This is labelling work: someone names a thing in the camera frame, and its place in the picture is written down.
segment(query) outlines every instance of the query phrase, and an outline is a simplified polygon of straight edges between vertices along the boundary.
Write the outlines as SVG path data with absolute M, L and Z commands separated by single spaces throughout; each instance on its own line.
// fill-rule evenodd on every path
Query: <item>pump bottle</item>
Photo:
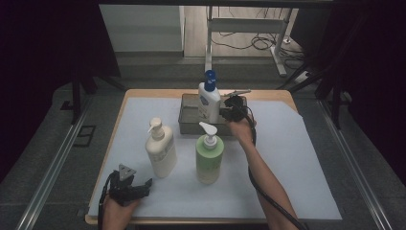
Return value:
M 215 87 L 215 71 L 205 73 L 206 81 L 199 83 L 198 89 L 198 117 L 200 122 L 218 123 L 220 111 L 220 93 Z
M 206 131 L 196 142 L 197 178 L 204 184 L 215 183 L 220 175 L 221 159 L 224 151 L 223 141 L 216 136 L 215 126 L 200 122 Z
M 152 118 L 146 142 L 146 150 L 152 169 L 158 177 L 167 177 L 177 162 L 173 132 L 169 126 L 162 126 L 160 118 Z

